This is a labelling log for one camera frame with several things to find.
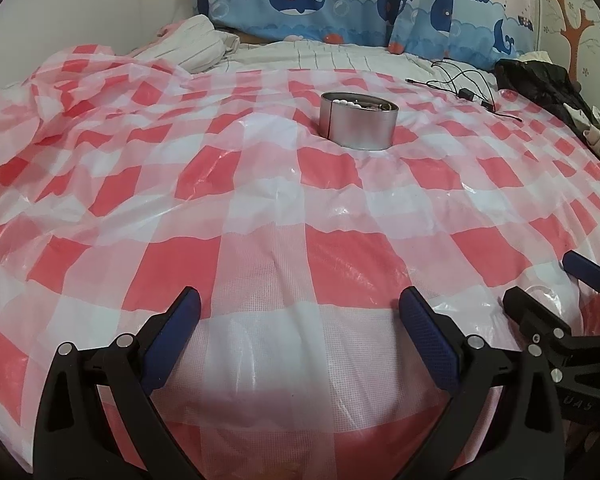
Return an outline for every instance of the bed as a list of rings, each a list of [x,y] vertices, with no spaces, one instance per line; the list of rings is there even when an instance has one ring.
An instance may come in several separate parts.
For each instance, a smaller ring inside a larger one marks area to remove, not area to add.
[[[36,395],[59,343],[134,332],[182,285],[199,288],[204,319],[154,402],[208,478],[390,478],[445,403],[387,307],[409,284],[504,348],[518,345],[498,304],[511,283],[575,331],[600,333],[599,299],[557,264],[568,249],[600,262],[600,164],[487,72],[456,84],[522,123],[405,81],[471,68],[301,40],[245,44],[191,78],[92,45],[0,92],[10,452],[30,464]],[[389,152],[317,135],[317,99],[334,88],[400,106]]]

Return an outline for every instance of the metal tin can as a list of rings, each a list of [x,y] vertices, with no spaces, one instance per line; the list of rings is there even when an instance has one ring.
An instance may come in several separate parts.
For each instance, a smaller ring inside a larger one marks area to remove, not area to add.
[[[345,148],[380,151],[393,144],[398,107],[370,95],[327,92],[320,99],[320,136]]]

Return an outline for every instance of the red and white checkered plastic sheet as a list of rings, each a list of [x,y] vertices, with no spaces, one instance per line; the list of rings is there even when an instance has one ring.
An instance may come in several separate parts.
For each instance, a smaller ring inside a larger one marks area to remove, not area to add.
[[[317,135],[320,94],[345,89],[398,104],[394,147]],[[190,76],[95,46],[0,91],[2,439],[30,463],[61,342],[107,345],[192,285],[203,319],[153,399],[208,478],[391,478],[446,400],[403,288],[505,348],[513,285],[600,333],[600,298],[558,264],[600,262],[600,163],[539,107],[496,102],[523,123],[390,76]]]

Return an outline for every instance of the black cloth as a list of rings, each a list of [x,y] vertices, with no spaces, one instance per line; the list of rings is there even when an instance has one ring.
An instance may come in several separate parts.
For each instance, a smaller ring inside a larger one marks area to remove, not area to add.
[[[564,105],[581,110],[591,124],[600,128],[591,108],[580,96],[580,91],[576,90],[569,79],[569,73],[563,67],[542,61],[522,63],[501,59],[496,63],[495,73],[498,90],[514,90],[535,102],[570,127],[585,146],[588,144],[584,135],[576,127]]]

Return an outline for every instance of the black clamp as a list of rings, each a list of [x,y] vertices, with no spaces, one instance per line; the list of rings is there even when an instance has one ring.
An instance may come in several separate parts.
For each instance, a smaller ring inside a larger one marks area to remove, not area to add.
[[[574,252],[562,266],[600,292],[599,266]],[[528,339],[522,352],[464,336],[413,287],[401,295],[400,319],[450,401],[395,480],[600,480],[600,436],[587,452],[567,457],[562,434],[563,419],[600,430],[600,336],[572,336],[568,324],[517,287],[503,304]],[[452,470],[493,386],[504,389],[478,456]]]
[[[394,480],[562,480],[564,440],[548,362],[538,345],[490,347],[436,314],[416,288],[400,296],[400,319],[436,385],[450,394],[445,411]],[[452,470],[489,390],[503,386],[476,459]]]
[[[600,266],[574,251],[564,255],[566,273],[600,292]],[[550,364],[562,418],[600,430],[600,336],[573,336],[568,324],[520,288],[502,300],[505,313],[520,333],[535,341]],[[577,461],[570,461],[566,478],[600,478],[600,436]]]
[[[202,480],[155,410],[149,395],[166,383],[200,320],[200,296],[185,288],[138,335],[106,348],[62,343],[46,377],[33,443],[34,480]],[[146,470],[127,463],[98,394],[109,386]]]
[[[576,253],[562,264],[600,292],[599,266]],[[520,288],[508,290],[503,303],[528,339],[523,351],[465,336],[414,287],[400,296],[400,319],[450,400],[394,480],[600,480],[600,436],[570,460],[562,432],[563,419],[600,430],[600,336],[572,336],[565,322]],[[61,344],[38,410],[34,479],[203,480],[149,398],[164,386],[199,320],[200,297],[187,287],[136,336],[123,334],[91,350]],[[98,385],[110,387],[146,470],[122,458]],[[496,386],[502,394],[476,459],[453,469]]]

